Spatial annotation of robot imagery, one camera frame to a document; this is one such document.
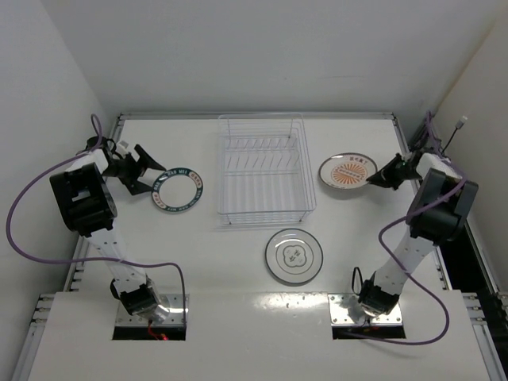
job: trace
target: tabletop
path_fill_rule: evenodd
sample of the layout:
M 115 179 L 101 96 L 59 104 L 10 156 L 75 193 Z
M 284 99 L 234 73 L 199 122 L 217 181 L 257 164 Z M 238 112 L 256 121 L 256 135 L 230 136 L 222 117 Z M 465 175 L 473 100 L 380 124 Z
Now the tabletop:
M 378 167 L 391 160 L 401 150 L 392 120 L 310 117 L 305 127 L 317 208 L 296 227 L 317 238 L 324 263 L 311 282 L 291 287 L 271 276 L 264 248 L 274 233 L 293 225 L 220 225 L 217 120 L 125 121 L 121 140 L 140 144 L 167 168 L 191 168 L 204 184 L 192 208 L 168 214 L 148 195 L 132 197 L 116 179 L 108 181 L 131 258 L 182 267 L 190 295 L 187 339 L 112 341 L 117 301 L 109 295 L 111 275 L 106 265 L 88 263 L 79 293 L 56 297 L 31 380 L 62 378 L 70 369 L 79 370 L 75 379 L 146 378 L 147 372 L 173 379 L 488 379 L 460 293 L 442 290 L 432 256 L 414 275 L 450 310 L 452 328 L 443 340 L 420 348 L 332 340 L 326 293 L 350 292 L 355 266 L 366 277 L 387 260 L 378 232 L 407 211 L 414 192 L 409 183 L 397 191 L 371 186 L 335 191 L 318 179 L 321 163 L 341 152 L 370 156 Z M 147 172 L 144 181 L 151 183 L 159 173 Z M 387 233 L 389 246 L 404 229 Z M 91 248 L 89 255 L 97 253 Z M 147 273 L 160 291 L 179 292 L 176 271 Z M 302 292 L 314 293 L 314 302 L 282 312 L 270 296 Z M 401 308 L 408 340 L 430 338 L 444 324 L 440 307 L 412 283 L 406 284 Z

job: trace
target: plate rim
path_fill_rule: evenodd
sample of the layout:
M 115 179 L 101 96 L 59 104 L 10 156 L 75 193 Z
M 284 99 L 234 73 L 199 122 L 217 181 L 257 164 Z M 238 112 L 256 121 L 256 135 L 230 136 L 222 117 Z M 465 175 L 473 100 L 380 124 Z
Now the plate rim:
M 319 268 L 316 272 L 315 275 L 312 276 L 312 278 L 304 281 L 304 282 L 291 282 L 291 281 L 287 281 L 287 280 L 284 280 L 284 279 L 281 279 L 280 277 L 278 277 L 272 270 L 271 270 L 271 267 L 268 265 L 268 257 L 267 257 L 267 251 L 268 251 L 268 245 L 270 244 L 271 240 L 279 233 L 281 232 L 285 232 L 287 230 L 298 230 L 300 232 L 304 232 L 306 234 L 309 234 L 313 240 L 316 241 L 317 243 L 317 246 L 319 247 L 319 251 L 321 252 L 321 264 L 319 265 Z M 297 286 L 304 286 L 306 285 L 308 282 L 310 282 L 311 280 L 313 280 L 316 276 L 318 276 L 318 274 L 321 272 L 321 269 L 323 267 L 323 263 L 325 262 L 325 254 L 323 253 L 323 247 L 321 246 L 321 244 L 319 243 L 318 239 L 312 234 L 312 233 L 309 233 L 307 232 L 306 230 L 304 229 L 299 229 L 299 228 L 285 228 L 285 229 L 281 229 L 279 230 L 278 232 L 276 232 L 274 235 L 272 235 L 269 239 L 268 239 L 268 242 L 266 244 L 266 246 L 264 247 L 264 262 L 268 268 L 268 271 L 270 272 L 271 276 L 273 276 L 278 282 L 281 282 L 282 284 L 285 284 L 286 286 L 293 286 L 293 287 L 297 287 Z
M 321 170 L 322 170 L 323 166 L 324 166 L 326 163 L 328 163 L 330 160 L 335 159 L 337 156 L 345 156 L 345 155 L 362 156 L 362 157 L 364 157 L 365 159 L 370 160 L 370 162 L 374 164 L 375 173 L 377 173 L 377 171 L 379 170 L 379 169 L 378 169 L 378 165 L 375 163 L 375 161 L 374 161 L 371 157 L 369 157 L 369 156 L 367 156 L 367 155 L 364 155 L 363 153 L 358 153 L 358 152 L 342 152 L 342 153 L 337 153 L 337 154 L 335 154 L 335 155 L 331 155 L 328 159 L 326 159 L 325 161 L 323 161 L 323 162 L 321 163 L 321 165 L 319 166 L 319 169 L 317 170 L 317 175 L 318 175 L 319 179 L 320 179 L 320 180 L 321 180 L 321 181 L 322 181 L 325 185 L 327 185 L 327 186 L 328 186 L 328 187 L 330 187 L 330 188 L 333 188 L 333 189 L 342 189 L 342 190 L 347 190 L 347 191 L 350 191 L 351 189 L 358 189 L 358 188 L 363 187 L 364 185 L 367 185 L 367 184 L 365 183 L 364 185 L 361 185 L 361 186 L 356 187 L 356 188 L 335 187 L 335 186 L 333 186 L 333 185 L 328 184 L 328 183 L 327 183 L 327 182 L 323 179 L 323 176 L 321 176 Z

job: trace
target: white wall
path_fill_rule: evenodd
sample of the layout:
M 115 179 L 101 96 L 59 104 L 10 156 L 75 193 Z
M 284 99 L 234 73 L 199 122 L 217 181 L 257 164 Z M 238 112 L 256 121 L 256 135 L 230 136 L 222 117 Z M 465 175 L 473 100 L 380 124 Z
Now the white wall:
M 508 8 L 439 107 L 444 139 L 462 115 L 468 123 L 447 153 L 479 184 L 473 216 L 497 283 L 508 291 Z
M 41 0 L 125 110 L 391 110 L 412 132 L 501 0 Z
M 83 146 L 93 133 L 90 113 L 106 118 L 39 0 L 2 0 L 0 36 L 0 216 L 5 221 L 26 183 Z M 21 202 L 13 235 L 33 255 L 71 255 L 75 236 L 61 221 L 47 179 Z M 0 235 L 0 380 L 10 379 L 38 294 L 61 289 L 66 270 L 21 258 Z

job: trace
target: white plate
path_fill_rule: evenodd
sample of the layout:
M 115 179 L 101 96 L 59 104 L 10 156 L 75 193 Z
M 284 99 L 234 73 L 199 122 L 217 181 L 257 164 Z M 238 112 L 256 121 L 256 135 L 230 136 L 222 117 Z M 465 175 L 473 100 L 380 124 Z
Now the white plate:
M 367 184 L 367 178 L 378 171 L 373 159 L 361 153 L 341 153 L 319 167 L 319 178 L 329 187 L 356 189 Z
M 323 251 L 319 242 L 300 229 L 284 229 L 270 238 L 264 251 L 270 272 L 285 284 L 300 286 L 321 270 Z

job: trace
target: white wire dish rack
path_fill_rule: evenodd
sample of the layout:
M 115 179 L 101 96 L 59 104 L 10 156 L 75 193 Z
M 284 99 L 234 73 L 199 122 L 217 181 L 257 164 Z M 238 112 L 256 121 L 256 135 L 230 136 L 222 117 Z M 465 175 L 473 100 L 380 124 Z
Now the white wire dish rack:
M 221 115 L 224 225 L 300 222 L 316 208 L 302 115 Z

